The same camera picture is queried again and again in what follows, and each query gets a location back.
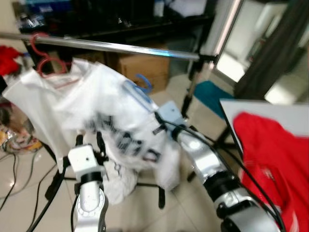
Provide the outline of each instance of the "metal stand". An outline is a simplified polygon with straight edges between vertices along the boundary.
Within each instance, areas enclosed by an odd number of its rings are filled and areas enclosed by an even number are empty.
[[[3,39],[11,39],[11,40],[22,40],[24,42],[28,42],[32,39],[31,34],[14,34],[14,33],[6,33],[0,32],[0,38]],[[118,52],[118,53],[132,53],[132,54],[147,54],[153,56],[160,57],[169,57],[169,58],[179,58],[194,61],[191,71],[189,73],[189,79],[191,81],[191,85],[189,87],[189,91],[186,94],[183,100],[183,106],[181,109],[181,113],[183,117],[187,117],[187,111],[192,101],[192,97],[194,94],[194,90],[197,85],[198,75],[202,71],[203,65],[205,62],[217,62],[217,56],[206,56],[199,54],[200,47],[202,46],[202,38],[198,44],[197,53],[190,52],[180,52],[180,51],[168,51],[162,49],[154,49],[148,47],[139,47],[139,46],[131,46],[125,44],[117,44],[117,43],[106,43],[106,42],[98,42],[98,41],[89,41],[89,40],[79,40],[79,39],[71,39],[71,38],[60,38],[54,36],[48,37],[40,37],[36,38],[35,43],[37,44],[50,44],[55,46],[65,46],[65,47],[73,47],[80,49],[88,49],[95,51],[109,51],[109,52]],[[44,145],[50,156],[53,160],[56,161],[56,157],[52,150],[48,145]],[[164,190],[159,187],[159,208],[163,208],[165,205],[165,193]]]
[[[224,131],[220,134],[219,138],[216,140],[214,147],[215,148],[223,147],[223,148],[228,148],[228,149],[236,149],[235,144],[225,142],[225,140],[227,139],[229,135],[230,135],[230,130],[228,127],[226,127]]]
[[[42,144],[43,144],[44,148],[46,149],[46,151],[48,152],[48,154],[51,156],[51,158],[56,162],[56,156],[53,153],[53,151],[51,150],[51,148],[49,147],[49,145],[47,145],[45,143],[42,143]],[[53,186],[54,182],[57,181],[57,180],[58,180],[58,176],[57,176],[57,173],[56,173],[56,175],[54,176],[53,182],[51,183],[50,186]],[[64,180],[76,181],[76,178],[65,177]],[[165,206],[165,191],[164,191],[164,189],[162,189],[158,185],[148,184],[148,183],[137,183],[136,186],[158,188],[158,190],[159,190],[158,207],[160,209],[164,208],[164,206]],[[50,195],[50,191],[53,191],[53,189],[52,188],[48,188],[45,195],[49,196]]]

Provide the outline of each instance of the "white table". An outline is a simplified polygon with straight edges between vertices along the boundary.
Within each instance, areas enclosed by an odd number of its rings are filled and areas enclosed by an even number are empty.
[[[249,100],[220,100],[220,104],[226,123],[241,153],[241,143],[233,127],[234,118],[241,112],[271,118],[294,135],[309,136],[309,105],[307,104],[272,105],[265,101]]]

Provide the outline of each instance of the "tiled floor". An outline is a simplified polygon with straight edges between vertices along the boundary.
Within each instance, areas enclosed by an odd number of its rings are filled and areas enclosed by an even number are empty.
[[[180,107],[189,81],[185,76],[171,79],[165,92],[152,95],[161,105],[168,100],[176,101]],[[211,110],[194,99],[189,110],[190,123],[201,132],[216,138],[225,126],[225,122]],[[17,183],[14,192],[19,191],[30,172],[32,155],[19,156]],[[35,158],[32,179],[20,193],[10,197],[0,212],[0,231],[24,232],[33,215],[38,182],[54,165],[47,152],[42,149]],[[5,196],[13,181],[13,157],[0,162],[0,195]],[[38,214],[46,203],[45,191],[52,181],[54,169],[42,182]],[[181,184],[172,192],[166,193],[166,206],[158,208],[158,189],[136,187],[134,192],[122,203],[109,206],[106,214],[108,228],[121,228],[123,232],[218,232],[220,221],[216,217],[213,204],[205,189],[194,179],[186,181],[191,172],[188,159],[182,155]],[[140,175],[141,182],[153,182],[150,172]],[[39,223],[36,232],[69,232],[70,210],[74,200],[74,182],[65,181],[57,193],[47,213]]]

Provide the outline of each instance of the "red cloth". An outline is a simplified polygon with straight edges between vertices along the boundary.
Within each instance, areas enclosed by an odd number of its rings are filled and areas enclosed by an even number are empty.
[[[282,211],[288,232],[309,231],[309,138],[298,138],[278,122],[239,114],[234,128],[243,147],[245,166]],[[263,202],[246,174],[241,181]]]
[[[13,59],[21,55],[22,53],[12,47],[0,46],[0,75],[4,76],[18,71],[19,66]]]

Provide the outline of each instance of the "white wall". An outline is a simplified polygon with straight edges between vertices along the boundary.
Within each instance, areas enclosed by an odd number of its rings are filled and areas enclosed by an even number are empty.
[[[223,33],[226,20],[230,14],[234,0],[218,0],[216,5],[216,16],[212,23],[211,30],[204,46],[201,48],[202,54],[211,55],[215,53],[218,41]]]
[[[265,4],[245,0],[226,43],[225,51],[239,59],[247,44],[253,44],[251,35]]]
[[[308,102],[308,89],[308,53],[305,53],[290,73],[276,81],[265,99],[273,104]]]
[[[19,33],[16,26],[16,19],[12,8],[15,0],[0,0],[0,31]],[[0,45],[12,46],[20,52],[26,52],[26,48],[21,41],[0,39]]]
[[[260,39],[274,19],[286,9],[286,3],[259,3],[245,0],[226,43],[225,51],[244,65],[250,65],[246,57],[256,40]]]

